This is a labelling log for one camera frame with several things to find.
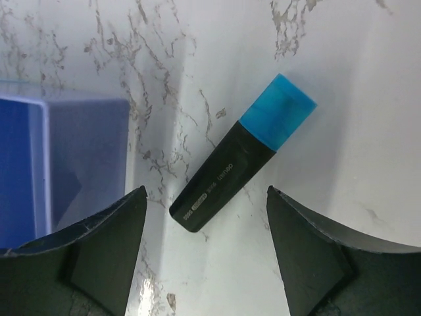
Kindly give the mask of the purple bin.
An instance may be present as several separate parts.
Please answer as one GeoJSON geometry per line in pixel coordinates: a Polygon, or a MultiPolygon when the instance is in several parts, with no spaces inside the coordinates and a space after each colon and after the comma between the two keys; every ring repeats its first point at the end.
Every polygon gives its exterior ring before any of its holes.
{"type": "Polygon", "coordinates": [[[1,247],[52,234],[124,195],[130,105],[1,81],[1,247]]]}

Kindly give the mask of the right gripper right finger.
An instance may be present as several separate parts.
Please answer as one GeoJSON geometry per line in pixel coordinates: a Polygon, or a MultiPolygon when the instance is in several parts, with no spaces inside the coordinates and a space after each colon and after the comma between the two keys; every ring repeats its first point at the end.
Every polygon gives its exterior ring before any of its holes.
{"type": "Polygon", "coordinates": [[[266,210],[290,315],[419,315],[420,248],[325,217],[280,190],[266,210]]]}

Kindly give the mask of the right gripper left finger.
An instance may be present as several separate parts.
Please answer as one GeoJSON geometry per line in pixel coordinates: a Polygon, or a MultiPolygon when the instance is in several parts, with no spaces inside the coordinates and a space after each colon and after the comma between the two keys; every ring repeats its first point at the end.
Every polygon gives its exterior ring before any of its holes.
{"type": "Polygon", "coordinates": [[[140,186],[62,230],[1,249],[1,314],[124,315],[146,210],[140,186]]]}

